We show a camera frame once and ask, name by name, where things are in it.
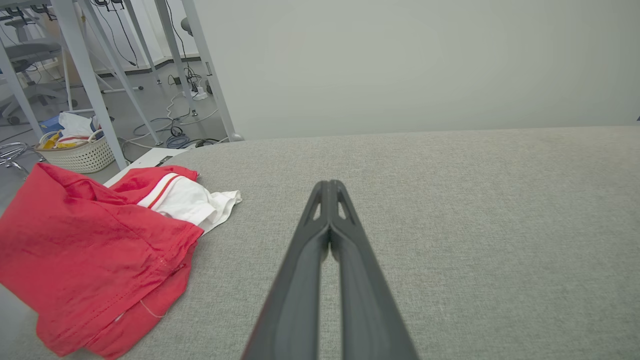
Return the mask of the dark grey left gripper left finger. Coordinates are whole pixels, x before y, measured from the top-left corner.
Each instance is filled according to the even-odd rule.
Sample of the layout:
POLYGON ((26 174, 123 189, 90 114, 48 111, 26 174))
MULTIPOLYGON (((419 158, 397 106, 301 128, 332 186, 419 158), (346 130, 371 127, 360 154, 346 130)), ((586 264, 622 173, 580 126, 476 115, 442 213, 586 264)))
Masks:
POLYGON ((311 191, 243 351, 244 360, 316 360, 322 263, 329 252, 329 182, 311 191))

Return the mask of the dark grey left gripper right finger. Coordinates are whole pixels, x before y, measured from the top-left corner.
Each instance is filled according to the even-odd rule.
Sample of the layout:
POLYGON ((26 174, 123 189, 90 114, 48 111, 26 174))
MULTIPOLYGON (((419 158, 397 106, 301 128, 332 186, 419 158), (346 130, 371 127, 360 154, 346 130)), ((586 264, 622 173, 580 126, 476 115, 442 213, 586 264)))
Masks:
POLYGON ((329 232, 331 253, 339 264, 343 359, 418 359, 354 204, 339 180, 329 182, 329 232))

